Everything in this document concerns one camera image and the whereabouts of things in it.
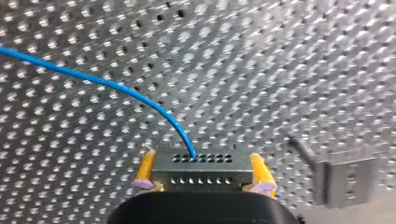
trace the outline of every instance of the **yellow clip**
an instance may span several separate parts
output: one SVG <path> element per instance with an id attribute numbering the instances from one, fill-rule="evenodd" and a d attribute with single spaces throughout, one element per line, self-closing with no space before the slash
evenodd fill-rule
<path id="1" fill-rule="evenodd" d="M 137 172 L 136 179 L 147 179 L 151 178 L 151 168 L 154 163 L 156 151 L 154 149 L 150 149 L 146 152 L 143 157 L 142 163 L 140 165 L 139 171 Z"/>
<path id="2" fill-rule="evenodd" d="M 250 161 L 253 166 L 254 178 L 259 182 L 275 183 L 274 177 L 271 175 L 268 167 L 265 165 L 264 160 L 258 153 L 250 155 Z M 271 198 L 275 197 L 275 190 L 271 190 Z"/>

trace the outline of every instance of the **metal bracket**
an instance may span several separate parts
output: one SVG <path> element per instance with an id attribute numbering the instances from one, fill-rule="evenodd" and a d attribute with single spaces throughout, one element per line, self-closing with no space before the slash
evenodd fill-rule
<path id="1" fill-rule="evenodd" d="M 377 158 L 367 150 L 330 153 L 326 161 L 318 161 L 307 144 L 294 137 L 290 144 L 313 170 L 316 205 L 334 208 L 368 202 Z"/>

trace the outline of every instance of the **blue wire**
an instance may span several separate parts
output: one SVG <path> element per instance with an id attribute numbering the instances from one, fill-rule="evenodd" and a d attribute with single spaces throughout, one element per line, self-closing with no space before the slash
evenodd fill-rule
<path id="1" fill-rule="evenodd" d="M 55 72 L 63 73 L 63 74 L 68 75 L 70 77 L 76 77 L 76 78 L 80 78 L 80 79 L 89 80 L 92 83 L 99 84 L 99 85 L 102 85 L 102 86 L 106 86 L 106 87 L 109 87 L 109 88 L 114 89 L 116 91 L 121 91 L 121 92 L 123 92 L 125 94 L 128 94 L 128 95 L 136 98 L 137 100 L 145 103 L 146 105 L 151 106 L 153 109 L 157 110 L 158 113 L 160 113 L 162 116 L 164 116 L 175 127 L 175 129 L 178 132 L 178 134 L 180 134 L 181 138 L 183 139 L 184 144 L 187 147 L 187 150 L 190 153 L 190 156 L 192 158 L 196 158 L 196 152 L 195 152 L 195 149 L 194 149 L 194 145 L 192 144 L 190 138 L 185 133 L 184 129 L 177 122 L 177 120 L 174 117 L 172 117 L 172 115 L 168 114 L 168 112 L 164 108 L 162 108 L 158 103 L 156 103 L 155 101 L 149 99 L 147 96 L 141 94 L 140 92 L 131 90 L 131 89 L 125 87 L 125 86 L 122 86 L 121 84 L 119 84 L 117 82 L 108 81 L 108 80 L 102 79 L 100 77 L 95 77 L 93 75 L 89 75 L 89 74 L 80 72 L 80 71 L 78 71 L 76 69 L 71 69 L 71 68 L 67 68 L 67 67 L 61 67 L 61 66 L 58 66 L 58 65 L 56 65 L 54 63 L 49 63 L 47 61 L 44 61 L 42 59 L 38 59 L 38 58 L 30 56 L 28 54 L 17 52 L 16 50 L 13 50 L 13 49 L 8 49 L 8 48 L 0 46 L 0 54 L 4 54 L 4 55 L 6 55 L 8 57 L 11 57 L 11 58 L 14 58 L 14 59 L 18 59 L 20 61 L 26 61 L 28 63 L 35 64 L 37 66 L 45 67 L 45 68 L 48 68 L 49 70 L 53 70 Z"/>

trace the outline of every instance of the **black device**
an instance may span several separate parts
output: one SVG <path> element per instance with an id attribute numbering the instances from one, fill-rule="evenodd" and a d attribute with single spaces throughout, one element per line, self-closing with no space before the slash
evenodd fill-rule
<path id="1" fill-rule="evenodd" d="M 122 203 L 107 224 L 297 224 L 278 201 L 249 192 L 151 192 Z"/>

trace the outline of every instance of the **perforated metal ceiling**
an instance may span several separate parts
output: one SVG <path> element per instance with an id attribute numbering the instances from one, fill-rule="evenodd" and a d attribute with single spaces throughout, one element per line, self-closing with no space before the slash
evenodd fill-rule
<path id="1" fill-rule="evenodd" d="M 0 44 L 117 80 L 171 110 L 198 148 L 260 151 L 278 200 L 312 206 L 287 133 L 320 155 L 369 147 L 396 171 L 388 1 L 0 0 Z M 0 57 L 0 222 L 104 223 L 139 146 L 184 147 L 125 95 Z"/>

